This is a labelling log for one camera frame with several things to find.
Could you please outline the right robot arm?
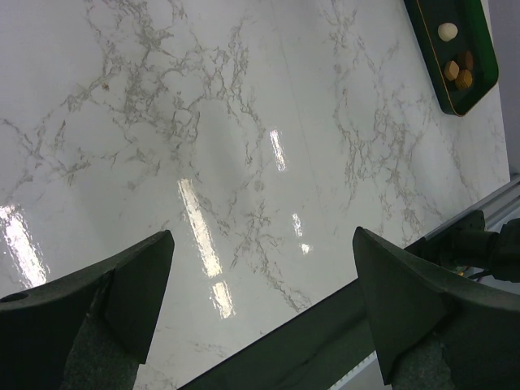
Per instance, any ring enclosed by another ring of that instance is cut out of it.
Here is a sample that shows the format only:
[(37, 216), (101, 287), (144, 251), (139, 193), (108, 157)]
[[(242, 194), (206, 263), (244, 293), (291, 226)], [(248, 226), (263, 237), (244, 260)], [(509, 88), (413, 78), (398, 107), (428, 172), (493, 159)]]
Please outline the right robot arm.
[(519, 281), (519, 220), (512, 219), (499, 232), (456, 228), (442, 240), (430, 244), (423, 257), (442, 267), (473, 267), (471, 278), (492, 276), (496, 280)]

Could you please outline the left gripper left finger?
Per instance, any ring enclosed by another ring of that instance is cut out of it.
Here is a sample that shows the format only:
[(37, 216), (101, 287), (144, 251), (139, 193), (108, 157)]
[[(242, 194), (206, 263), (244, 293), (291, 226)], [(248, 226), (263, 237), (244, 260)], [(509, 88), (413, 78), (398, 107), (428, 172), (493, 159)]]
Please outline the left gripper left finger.
[(162, 231), (1, 300), (3, 389), (131, 389), (145, 364), (175, 243)]

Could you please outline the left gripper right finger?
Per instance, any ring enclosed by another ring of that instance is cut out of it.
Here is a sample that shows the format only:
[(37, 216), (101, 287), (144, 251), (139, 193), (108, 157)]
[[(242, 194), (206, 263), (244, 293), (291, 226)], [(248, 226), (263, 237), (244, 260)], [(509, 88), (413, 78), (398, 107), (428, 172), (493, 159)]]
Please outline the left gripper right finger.
[(385, 384), (519, 387), (518, 295), (456, 275), (363, 227), (353, 254)]

